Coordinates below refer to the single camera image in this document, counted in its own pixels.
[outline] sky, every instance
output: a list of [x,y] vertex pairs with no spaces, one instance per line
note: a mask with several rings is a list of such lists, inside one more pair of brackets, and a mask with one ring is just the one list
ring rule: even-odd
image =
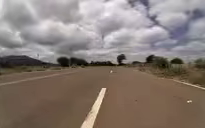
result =
[[205,0],[0,0],[0,55],[205,57]]

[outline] green tree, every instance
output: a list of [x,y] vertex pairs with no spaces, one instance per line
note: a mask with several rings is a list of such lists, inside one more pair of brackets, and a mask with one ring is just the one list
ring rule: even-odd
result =
[[171,64],[184,64],[184,61],[180,58],[174,58],[170,61]]
[[155,57],[155,55],[149,55],[148,57],[146,57],[146,63],[153,63]]
[[205,69],[205,58],[199,58],[194,63],[196,68]]
[[125,54],[120,54],[120,55],[117,56],[117,62],[118,62],[119,65],[122,65],[122,64],[123,64],[123,63],[122,63],[123,60],[126,60]]
[[156,56],[154,58],[154,65],[158,68],[168,68],[169,67],[169,61],[164,58],[164,57],[159,57],[159,56]]
[[62,66],[62,67],[68,67],[69,66],[69,59],[67,57],[59,57],[57,59],[57,62]]

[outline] roadside vegetation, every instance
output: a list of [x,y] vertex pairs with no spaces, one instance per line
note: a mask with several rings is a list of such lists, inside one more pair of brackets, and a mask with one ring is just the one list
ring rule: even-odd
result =
[[205,58],[185,63],[180,58],[167,58],[150,55],[146,62],[139,66],[139,70],[159,77],[177,79],[200,86],[205,86]]

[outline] road edge line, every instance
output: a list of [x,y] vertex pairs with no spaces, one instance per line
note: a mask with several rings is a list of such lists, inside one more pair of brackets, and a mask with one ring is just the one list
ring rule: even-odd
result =
[[177,82],[177,83],[181,83],[181,84],[185,84],[185,85],[188,85],[188,86],[191,86],[191,87],[195,87],[195,88],[205,90],[204,87],[201,87],[201,86],[198,86],[198,85],[194,85],[194,84],[190,84],[190,83],[186,83],[186,82],[182,82],[182,81],[178,81],[178,80],[174,80],[174,79],[171,79],[171,80],[174,81],[174,82]]
[[103,102],[105,93],[106,93],[106,88],[102,88],[95,103],[93,104],[90,112],[88,113],[87,117],[85,118],[83,124],[81,125],[81,128],[93,128],[94,122],[97,118],[97,115],[99,113],[101,104]]
[[0,83],[0,86],[18,84],[18,83],[22,83],[22,82],[40,80],[40,79],[45,79],[45,78],[50,78],[50,77],[55,77],[55,76],[61,76],[61,75],[69,75],[69,74],[73,74],[73,73],[76,73],[76,72],[78,72],[78,71],[68,72],[68,73],[61,73],[61,74],[52,74],[52,75],[40,76],[40,77],[33,77],[33,78],[27,78],[27,79],[23,79],[23,80],[12,81],[12,82],[5,82],[5,83]]

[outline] gray cloud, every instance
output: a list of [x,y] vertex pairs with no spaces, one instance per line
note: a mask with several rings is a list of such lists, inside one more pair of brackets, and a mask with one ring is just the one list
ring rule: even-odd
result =
[[205,56],[205,1],[0,0],[0,53]]

